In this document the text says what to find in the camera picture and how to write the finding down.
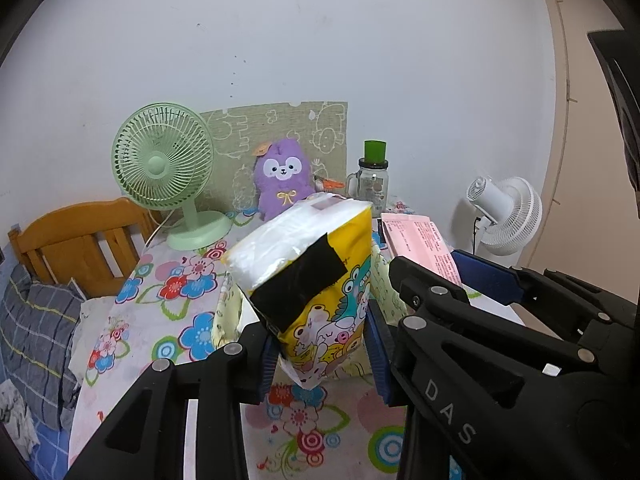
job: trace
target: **orange tag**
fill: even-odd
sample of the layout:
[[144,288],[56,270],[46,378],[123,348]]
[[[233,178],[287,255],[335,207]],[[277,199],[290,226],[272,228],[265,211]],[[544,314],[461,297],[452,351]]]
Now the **orange tag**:
[[258,146],[256,146],[251,154],[255,155],[255,156],[264,155],[265,153],[267,153],[267,150],[270,147],[271,147],[271,143],[270,142],[263,142],[262,144],[259,144]]
[[338,182],[330,178],[321,178],[320,180],[322,180],[322,185],[325,189],[341,189],[344,187],[344,182]]

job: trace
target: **purple plush toy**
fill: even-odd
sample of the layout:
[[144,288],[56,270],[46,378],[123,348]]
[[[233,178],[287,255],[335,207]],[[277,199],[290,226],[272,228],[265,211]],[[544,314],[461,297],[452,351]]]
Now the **purple plush toy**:
[[265,221],[276,217],[315,193],[311,186],[311,165],[295,139],[282,139],[258,148],[254,170],[255,186],[260,190],[258,209]]

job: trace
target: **wooden bed frame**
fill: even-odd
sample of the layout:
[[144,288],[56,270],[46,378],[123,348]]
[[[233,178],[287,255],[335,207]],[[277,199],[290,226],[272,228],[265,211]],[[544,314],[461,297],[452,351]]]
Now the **wooden bed frame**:
[[[151,214],[161,220],[158,212]],[[145,240],[155,229],[148,210],[119,198],[63,207],[38,218],[23,232],[12,230],[8,235],[20,263],[41,282],[66,284],[74,278],[97,298],[116,296],[140,259],[131,241],[132,226],[139,227]],[[98,233],[104,234],[122,277],[111,272]]]

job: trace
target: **pillow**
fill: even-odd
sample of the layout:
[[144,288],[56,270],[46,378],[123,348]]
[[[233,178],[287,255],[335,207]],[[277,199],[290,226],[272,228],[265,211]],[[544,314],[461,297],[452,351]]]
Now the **pillow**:
[[78,383],[67,370],[81,300],[65,285],[31,282],[18,265],[0,308],[4,368],[38,420],[70,430]]
[[82,301],[88,300],[84,290],[82,287],[78,285],[75,278],[71,278],[69,282],[66,284],[66,288],[68,288],[72,293],[74,293],[78,298],[81,298]]
[[80,306],[80,322],[76,326],[71,345],[69,370],[82,384],[89,357],[102,329],[107,325],[115,296],[104,296],[85,301]]

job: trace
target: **black power cord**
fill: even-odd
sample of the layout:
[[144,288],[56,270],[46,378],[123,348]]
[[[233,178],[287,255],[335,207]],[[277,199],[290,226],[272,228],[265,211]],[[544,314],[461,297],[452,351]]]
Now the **black power cord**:
[[481,220],[479,216],[474,220],[474,246],[473,246],[473,254],[476,254],[476,233],[478,232],[478,222]]

